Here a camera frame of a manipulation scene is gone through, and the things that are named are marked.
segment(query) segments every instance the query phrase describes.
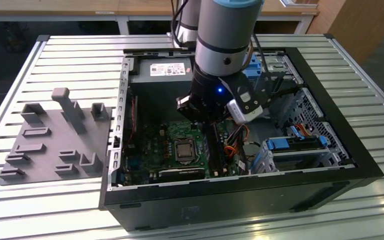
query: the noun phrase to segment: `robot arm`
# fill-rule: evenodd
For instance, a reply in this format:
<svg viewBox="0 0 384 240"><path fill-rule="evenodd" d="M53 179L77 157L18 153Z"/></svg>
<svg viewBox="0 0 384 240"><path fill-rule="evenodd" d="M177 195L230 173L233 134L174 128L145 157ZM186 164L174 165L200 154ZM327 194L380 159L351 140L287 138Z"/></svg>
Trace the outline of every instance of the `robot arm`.
<svg viewBox="0 0 384 240"><path fill-rule="evenodd" d="M177 110L192 122L213 123L230 114L241 124L263 113L241 72L261 4L261 0L201 1L190 94L177 99Z"/></svg>

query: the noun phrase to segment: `blue connector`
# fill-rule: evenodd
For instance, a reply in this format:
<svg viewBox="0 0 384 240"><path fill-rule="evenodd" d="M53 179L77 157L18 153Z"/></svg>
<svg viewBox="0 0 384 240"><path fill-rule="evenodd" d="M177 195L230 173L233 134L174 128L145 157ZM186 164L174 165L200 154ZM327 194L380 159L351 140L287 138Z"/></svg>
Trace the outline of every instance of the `blue connector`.
<svg viewBox="0 0 384 240"><path fill-rule="evenodd" d="M259 60L253 54L250 56L249 64L248 64L245 70L242 71L242 73L245 74L249 81L254 81L259 79L260 74L261 74L260 66L261 66L261 64L260 64L260 62L259 62Z"/></svg>
<svg viewBox="0 0 384 240"><path fill-rule="evenodd" d="M293 134L297 136L297 138L300 138L300 140L303 140L304 136L297 132L297 129L295 128L295 126L291 126L289 128L291 128Z"/></svg>
<svg viewBox="0 0 384 240"><path fill-rule="evenodd" d="M273 143L275 149L288 149L289 148L288 141L284 138L272 138L269 141Z"/></svg>
<svg viewBox="0 0 384 240"><path fill-rule="evenodd" d="M328 142L327 142L327 138L324 136L319 136L319 141L320 141L320 144L323 144L323 146L328 146Z"/></svg>
<svg viewBox="0 0 384 240"><path fill-rule="evenodd" d="M273 149L275 149L275 146L273 146L273 143L272 143L271 140L267 140L267 141L265 141L265 144L267 144L267 148L268 148L269 150L273 150Z"/></svg>

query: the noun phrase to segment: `orange wire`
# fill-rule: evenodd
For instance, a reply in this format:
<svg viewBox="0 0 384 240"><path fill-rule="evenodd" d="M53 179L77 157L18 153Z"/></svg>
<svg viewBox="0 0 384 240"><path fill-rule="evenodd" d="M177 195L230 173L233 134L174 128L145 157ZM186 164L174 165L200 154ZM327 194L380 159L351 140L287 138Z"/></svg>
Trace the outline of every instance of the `orange wire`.
<svg viewBox="0 0 384 240"><path fill-rule="evenodd" d="M309 133L307 132L307 130L305 130L303 124L295 124L295 126L300 129L303 135L305 135L305 136L311 136Z"/></svg>
<svg viewBox="0 0 384 240"><path fill-rule="evenodd" d="M229 156L229 158L237 153L236 149L232 146L225 146L224 152Z"/></svg>

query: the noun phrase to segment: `black cable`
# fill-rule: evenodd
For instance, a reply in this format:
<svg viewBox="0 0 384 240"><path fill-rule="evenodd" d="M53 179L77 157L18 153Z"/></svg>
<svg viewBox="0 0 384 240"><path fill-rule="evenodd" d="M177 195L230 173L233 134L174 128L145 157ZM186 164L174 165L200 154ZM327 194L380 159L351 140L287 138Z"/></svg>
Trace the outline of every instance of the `black cable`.
<svg viewBox="0 0 384 240"><path fill-rule="evenodd" d="M182 44L181 44L180 41L178 41L176 32L173 31L173 30L174 30L174 22L176 22L176 19L177 19L177 17L178 17L178 14L181 13L181 11L182 11L182 9L184 9L184 6L185 6L185 4L186 4L188 1L189 1L189 0L184 0L180 8L177 9L176 14L174 14L173 17L172 17L172 21L170 21L170 35L172 35L172 39L173 39L173 41L176 42L176 44L177 44L180 47L182 46Z"/></svg>
<svg viewBox="0 0 384 240"><path fill-rule="evenodd" d="M170 0L170 14L173 16L173 0Z"/></svg>
<svg viewBox="0 0 384 240"><path fill-rule="evenodd" d="M259 53L260 53L260 57L261 57L261 64L263 64L264 72L268 73L269 70L268 70L268 68L267 68L267 63L265 63L265 59L264 59L263 50L261 50L261 46L260 46L260 43L259 43L259 39L257 39L257 36L256 36L254 33L252 33L252 38L253 38L253 41L256 42L256 45L257 45L257 49L259 49Z"/></svg>
<svg viewBox="0 0 384 240"><path fill-rule="evenodd" d="M261 145L254 141L249 141L248 144L252 144L252 145L256 145L257 147L261 147Z"/></svg>

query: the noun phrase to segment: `metal slatted table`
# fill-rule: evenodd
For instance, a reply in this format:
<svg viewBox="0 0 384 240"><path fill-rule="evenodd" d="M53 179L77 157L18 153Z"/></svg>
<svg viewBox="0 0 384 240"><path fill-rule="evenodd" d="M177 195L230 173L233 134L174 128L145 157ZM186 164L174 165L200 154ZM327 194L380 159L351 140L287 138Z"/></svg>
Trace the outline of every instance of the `metal slatted table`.
<svg viewBox="0 0 384 240"><path fill-rule="evenodd" d="M260 35L263 47L297 47L384 172L384 93L341 46L321 35ZM53 88L70 98L116 106L122 49L170 47L165 36L52 36L38 41L0 107L0 169L13 146L25 103L45 109ZM224 222L125 232L97 210L100 178L0 186L0 239L359 239L384 237L384 178L320 209Z"/></svg>

